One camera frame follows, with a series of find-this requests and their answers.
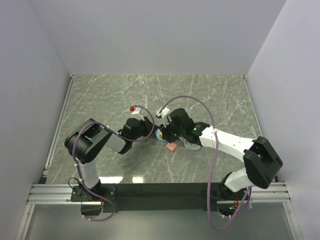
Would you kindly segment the round blue power strip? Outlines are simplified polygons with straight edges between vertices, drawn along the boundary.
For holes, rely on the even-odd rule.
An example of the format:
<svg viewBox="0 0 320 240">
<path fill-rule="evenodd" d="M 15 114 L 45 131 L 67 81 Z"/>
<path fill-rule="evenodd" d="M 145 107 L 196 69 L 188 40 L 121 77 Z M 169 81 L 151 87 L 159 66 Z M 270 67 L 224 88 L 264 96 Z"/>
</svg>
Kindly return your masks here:
<svg viewBox="0 0 320 240">
<path fill-rule="evenodd" d="M 154 135 L 156 137 L 156 139 L 162 143 L 165 143 L 166 141 L 162 138 L 162 132 L 160 131 L 159 128 L 157 128 L 154 132 Z"/>
</svg>

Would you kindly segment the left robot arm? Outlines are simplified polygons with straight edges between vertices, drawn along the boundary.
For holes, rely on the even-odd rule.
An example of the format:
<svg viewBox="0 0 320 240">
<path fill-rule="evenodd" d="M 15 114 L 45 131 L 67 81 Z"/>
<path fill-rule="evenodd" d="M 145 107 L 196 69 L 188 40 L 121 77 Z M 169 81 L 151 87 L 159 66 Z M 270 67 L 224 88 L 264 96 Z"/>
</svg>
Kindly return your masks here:
<svg viewBox="0 0 320 240">
<path fill-rule="evenodd" d="M 142 120 L 129 118 L 123 128 L 115 132 L 90 118 L 73 131 L 65 139 L 64 146 L 75 158 L 82 195 L 88 201 L 106 196 L 95 163 L 95 158 L 104 147 L 124 155 L 132 148 L 133 142 L 141 142 L 141 137 L 152 136 L 157 128 L 147 117 Z"/>
</svg>

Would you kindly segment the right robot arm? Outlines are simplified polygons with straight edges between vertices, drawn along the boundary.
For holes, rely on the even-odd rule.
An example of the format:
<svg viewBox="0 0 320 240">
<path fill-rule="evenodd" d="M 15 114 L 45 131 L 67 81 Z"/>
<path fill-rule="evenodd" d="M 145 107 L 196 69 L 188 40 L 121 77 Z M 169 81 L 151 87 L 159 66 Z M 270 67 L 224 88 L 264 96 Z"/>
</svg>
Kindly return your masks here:
<svg viewBox="0 0 320 240">
<path fill-rule="evenodd" d="M 182 139 L 189 145 L 213 148 L 244 164 L 244 168 L 228 173 L 211 189 L 211 195 L 219 200 L 231 200 L 253 186 L 267 189 L 283 166 L 280 156 L 265 137 L 240 137 L 204 122 L 194 122 L 183 108 L 159 109 L 156 117 L 162 119 L 159 130 L 165 141 L 173 143 Z"/>
</svg>

